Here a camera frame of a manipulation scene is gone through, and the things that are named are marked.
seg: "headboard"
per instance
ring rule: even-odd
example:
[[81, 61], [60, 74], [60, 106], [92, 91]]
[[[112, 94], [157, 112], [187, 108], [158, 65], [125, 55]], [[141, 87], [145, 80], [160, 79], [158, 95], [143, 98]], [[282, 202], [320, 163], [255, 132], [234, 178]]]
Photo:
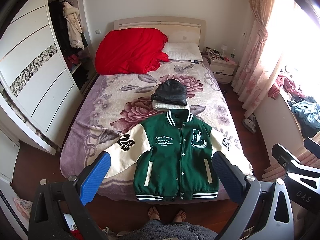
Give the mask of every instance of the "headboard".
[[155, 28], [168, 37], [168, 42], [192, 42], [204, 48], [206, 21], [172, 16], [136, 17], [116, 20], [113, 22], [114, 30], [127, 28]]

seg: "folded white sweater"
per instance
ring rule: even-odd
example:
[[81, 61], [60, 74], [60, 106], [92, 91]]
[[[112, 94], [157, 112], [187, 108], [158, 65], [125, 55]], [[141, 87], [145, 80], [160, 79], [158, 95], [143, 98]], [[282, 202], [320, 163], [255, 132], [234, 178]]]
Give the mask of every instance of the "folded white sweater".
[[168, 112], [170, 109], [190, 109], [188, 101], [186, 106], [171, 105], [160, 101], [153, 100], [152, 108], [157, 111]]

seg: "red comforter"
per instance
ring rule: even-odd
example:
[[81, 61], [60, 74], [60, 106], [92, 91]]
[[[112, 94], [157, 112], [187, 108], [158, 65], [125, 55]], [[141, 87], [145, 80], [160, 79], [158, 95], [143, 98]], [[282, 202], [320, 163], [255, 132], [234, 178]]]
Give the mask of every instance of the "red comforter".
[[156, 70], [160, 60], [169, 61], [161, 51], [167, 41], [167, 36], [152, 28], [111, 31], [97, 50], [96, 70], [101, 75], [146, 74]]

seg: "mosaic pattern strip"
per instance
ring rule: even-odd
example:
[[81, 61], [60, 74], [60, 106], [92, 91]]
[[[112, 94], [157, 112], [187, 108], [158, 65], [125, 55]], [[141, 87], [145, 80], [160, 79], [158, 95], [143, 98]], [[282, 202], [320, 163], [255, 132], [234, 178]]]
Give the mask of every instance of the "mosaic pattern strip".
[[21, 92], [23, 87], [27, 84], [30, 78], [41, 68], [46, 61], [58, 52], [56, 44], [52, 44], [45, 49], [38, 57], [36, 57], [16, 78], [11, 84], [10, 90], [15, 97]]

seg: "gray fuzzy garment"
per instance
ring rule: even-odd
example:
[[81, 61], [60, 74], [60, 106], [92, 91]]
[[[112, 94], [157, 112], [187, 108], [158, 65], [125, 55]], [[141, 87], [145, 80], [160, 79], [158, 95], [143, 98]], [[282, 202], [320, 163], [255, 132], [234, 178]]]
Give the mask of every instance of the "gray fuzzy garment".
[[121, 236], [119, 240], [162, 240], [172, 237], [179, 240], [212, 240], [217, 235], [208, 228], [187, 222], [164, 225], [159, 220], [150, 220], [141, 229]]

